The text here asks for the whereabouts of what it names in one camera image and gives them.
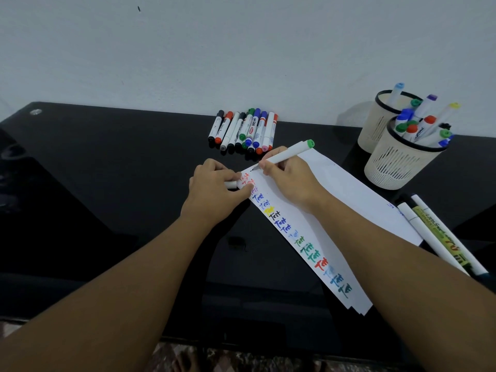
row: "white wall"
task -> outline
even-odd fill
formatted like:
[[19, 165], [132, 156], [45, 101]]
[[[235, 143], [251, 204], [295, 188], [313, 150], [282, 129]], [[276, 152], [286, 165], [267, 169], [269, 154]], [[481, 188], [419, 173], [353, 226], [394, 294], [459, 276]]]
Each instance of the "white wall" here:
[[363, 102], [402, 81], [439, 109], [460, 102], [455, 132], [496, 136], [495, 11], [496, 0], [2, 0], [0, 118], [48, 100], [360, 125]]

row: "pen holder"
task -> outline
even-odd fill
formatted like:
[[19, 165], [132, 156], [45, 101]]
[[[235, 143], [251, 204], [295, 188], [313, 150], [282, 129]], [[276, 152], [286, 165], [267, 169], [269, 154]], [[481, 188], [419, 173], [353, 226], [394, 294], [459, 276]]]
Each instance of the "pen holder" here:
[[362, 131], [358, 136], [358, 145], [368, 153], [372, 153], [381, 139], [382, 132], [391, 118], [398, 116], [403, 108], [409, 108], [412, 99], [422, 100], [416, 95], [401, 92], [401, 95], [395, 106], [398, 109], [387, 106], [385, 101], [389, 98], [392, 90], [379, 91], [375, 96], [375, 102], [370, 108], [369, 117], [363, 125]]
[[447, 149], [432, 148], [406, 141], [394, 131], [396, 117], [386, 125], [386, 131], [365, 165], [365, 176], [384, 189], [399, 189]]

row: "stack of paper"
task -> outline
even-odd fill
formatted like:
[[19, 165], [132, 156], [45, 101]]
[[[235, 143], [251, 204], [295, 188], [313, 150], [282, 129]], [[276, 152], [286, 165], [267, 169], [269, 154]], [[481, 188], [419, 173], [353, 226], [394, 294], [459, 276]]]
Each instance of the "stack of paper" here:
[[[385, 230], [420, 245], [422, 238], [395, 206], [331, 159], [315, 149], [305, 151], [299, 157], [308, 163], [320, 184], [337, 199]], [[313, 215], [301, 211], [282, 195], [269, 176], [265, 176], [260, 169], [251, 171], [255, 166], [242, 172], [238, 187], [253, 183], [255, 188], [251, 192], [251, 202], [282, 233], [346, 308], [352, 306], [358, 313], [366, 314], [372, 303], [336, 244]]]

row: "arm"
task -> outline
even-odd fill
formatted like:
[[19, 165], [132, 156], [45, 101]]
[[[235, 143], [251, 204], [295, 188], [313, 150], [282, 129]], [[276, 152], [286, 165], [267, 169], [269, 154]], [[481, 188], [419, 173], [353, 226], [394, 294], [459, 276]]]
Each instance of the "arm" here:
[[3, 340], [0, 370], [142, 371], [197, 248], [250, 196], [252, 186], [226, 189], [239, 176], [212, 159], [198, 166], [177, 221]]
[[427, 370], [496, 366], [496, 297], [437, 256], [344, 205], [293, 157], [260, 165], [290, 201], [312, 213], [384, 319]]

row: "black rim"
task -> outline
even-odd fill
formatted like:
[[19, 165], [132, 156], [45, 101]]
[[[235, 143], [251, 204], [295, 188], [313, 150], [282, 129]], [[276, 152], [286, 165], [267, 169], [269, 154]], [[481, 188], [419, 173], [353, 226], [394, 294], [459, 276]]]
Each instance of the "black rim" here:
[[398, 142], [402, 143], [403, 145], [406, 145], [406, 146], [409, 146], [411, 148], [414, 148], [416, 150], [420, 150], [420, 151], [428, 151], [430, 153], [439, 153], [441, 151], [444, 151], [448, 148], [449, 145], [445, 146], [445, 147], [427, 147], [427, 146], [421, 146], [421, 145], [417, 145], [416, 143], [413, 143], [413, 142], [410, 142], [410, 141], [406, 141], [404, 138], [400, 137], [398, 135], [398, 133], [396, 133], [394, 131], [394, 121], [396, 120], [396, 118], [392, 118], [390, 119], [390, 121], [387, 123], [386, 125], [386, 129], [388, 130], [389, 134]]
[[[385, 110], [388, 110], [389, 112], [393, 112], [395, 114], [400, 114], [401, 111], [398, 111], [397, 109], [393, 108], [393, 107], [390, 107], [390, 106], [387, 106], [386, 104], [384, 104], [383, 102], [381, 102], [381, 100], [379, 99], [379, 95], [382, 95], [382, 94], [390, 94], [391, 92], [393, 92], [393, 90], [382, 90], [382, 91], [379, 91], [377, 93], [377, 95], [375, 96], [375, 102], [382, 108], [384, 108]], [[422, 98], [419, 98], [418, 96], [416, 95], [413, 95], [411, 93], [407, 93], [406, 91], [402, 91], [401, 92], [401, 95], [404, 95], [408, 98], [411, 98], [411, 99], [418, 99], [418, 100], [423, 100]]]

